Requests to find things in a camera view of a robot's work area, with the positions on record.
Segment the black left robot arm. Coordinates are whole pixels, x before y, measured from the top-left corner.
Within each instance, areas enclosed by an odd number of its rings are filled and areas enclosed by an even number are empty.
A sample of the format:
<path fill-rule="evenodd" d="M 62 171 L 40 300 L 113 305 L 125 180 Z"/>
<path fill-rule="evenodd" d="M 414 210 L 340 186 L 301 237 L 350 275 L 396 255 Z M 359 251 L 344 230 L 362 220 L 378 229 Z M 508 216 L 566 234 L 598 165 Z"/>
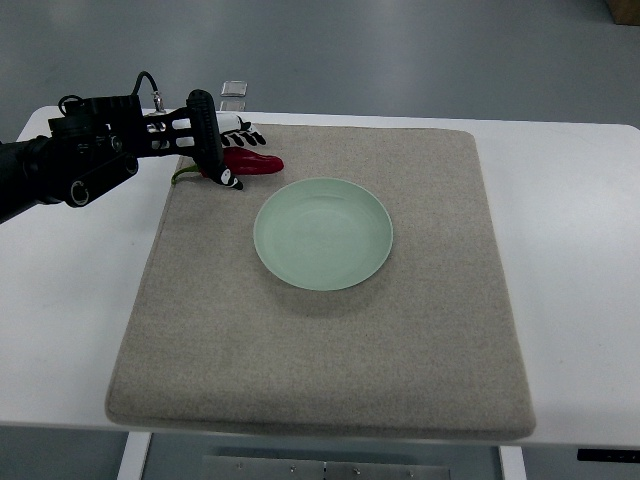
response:
<path fill-rule="evenodd" d="M 190 92 L 169 113 L 142 112 L 136 92 L 60 99 L 49 136 L 1 146 L 1 219 L 42 204 L 88 205 L 135 176 L 142 158 L 191 158 L 216 184 L 241 189 L 227 167 L 212 96 Z"/>

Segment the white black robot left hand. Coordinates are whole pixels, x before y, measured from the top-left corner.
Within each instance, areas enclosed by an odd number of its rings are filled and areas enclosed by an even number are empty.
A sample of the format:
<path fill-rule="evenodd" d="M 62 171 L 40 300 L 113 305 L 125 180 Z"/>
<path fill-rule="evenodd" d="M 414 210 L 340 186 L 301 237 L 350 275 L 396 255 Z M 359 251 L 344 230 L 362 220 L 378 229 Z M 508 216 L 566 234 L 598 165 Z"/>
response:
<path fill-rule="evenodd" d="M 237 112 L 217 112 L 216 116 L 225 165 L 233 175 L 245 175 L 240 167 L 240 154 L 236 150 L 262 147 L 267 141 L 250 121 L 244 120 Z"/>

